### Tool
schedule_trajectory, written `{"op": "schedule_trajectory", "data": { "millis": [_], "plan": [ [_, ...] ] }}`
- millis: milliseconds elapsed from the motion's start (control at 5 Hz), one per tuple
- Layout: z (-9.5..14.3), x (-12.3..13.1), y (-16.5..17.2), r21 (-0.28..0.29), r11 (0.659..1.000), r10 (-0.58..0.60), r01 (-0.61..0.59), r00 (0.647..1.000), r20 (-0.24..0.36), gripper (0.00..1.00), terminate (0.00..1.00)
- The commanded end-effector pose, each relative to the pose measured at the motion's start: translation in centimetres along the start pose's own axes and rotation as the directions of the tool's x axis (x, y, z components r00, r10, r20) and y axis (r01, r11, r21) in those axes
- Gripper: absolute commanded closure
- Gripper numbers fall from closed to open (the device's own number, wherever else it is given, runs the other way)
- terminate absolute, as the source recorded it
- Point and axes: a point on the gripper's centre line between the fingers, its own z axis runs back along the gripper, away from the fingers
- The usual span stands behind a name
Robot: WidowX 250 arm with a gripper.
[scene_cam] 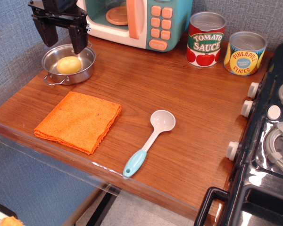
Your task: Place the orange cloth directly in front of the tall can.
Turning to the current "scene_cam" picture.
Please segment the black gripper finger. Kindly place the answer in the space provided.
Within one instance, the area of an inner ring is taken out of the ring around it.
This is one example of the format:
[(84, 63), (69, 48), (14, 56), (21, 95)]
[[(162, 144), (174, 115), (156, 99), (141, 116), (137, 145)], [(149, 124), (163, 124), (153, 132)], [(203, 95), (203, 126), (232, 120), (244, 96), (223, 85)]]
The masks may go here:
[(40, 18), (33, 15), (35, 27), (43, 40), (44, 44), (52, 47), (58, 41), (56, 26), (51, 24), (48, 18)]
[(74, 49), (74, 53), (81, 53), (88, 45), (87, 28), (85, 26), (80, 27), (71, 25), (68, 28), (68, 31)]

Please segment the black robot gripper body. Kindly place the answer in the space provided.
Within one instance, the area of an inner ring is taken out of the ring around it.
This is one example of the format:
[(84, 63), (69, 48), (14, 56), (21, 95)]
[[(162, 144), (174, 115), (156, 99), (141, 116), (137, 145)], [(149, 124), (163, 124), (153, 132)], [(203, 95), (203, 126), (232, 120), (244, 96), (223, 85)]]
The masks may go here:
[(30, 0), (34, 24), (39, 31), (50, 27), (70, 28), (88, 31), (87, 12), (78, 7), (76, 0)]

